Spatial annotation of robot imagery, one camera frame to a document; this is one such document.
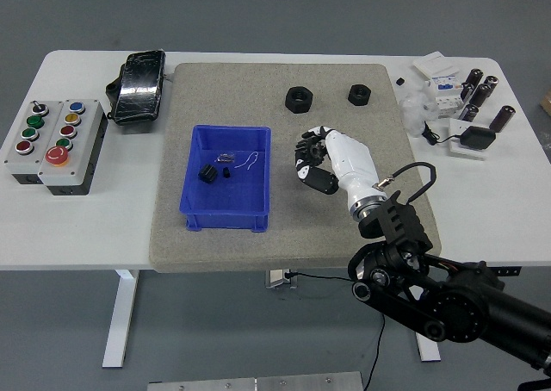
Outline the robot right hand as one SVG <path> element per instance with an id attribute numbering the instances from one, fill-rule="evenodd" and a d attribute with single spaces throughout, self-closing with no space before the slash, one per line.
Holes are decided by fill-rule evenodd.
<path id="1" fill-rule="evenodd" d="M 352 213 L 387 199 L 374 187 L 379 178 L 369 149 L 344 133 L 325 126 L 312 128 L 302 134 L 294 155 L 298 178 L 326 195 L 345 190 Z"/>

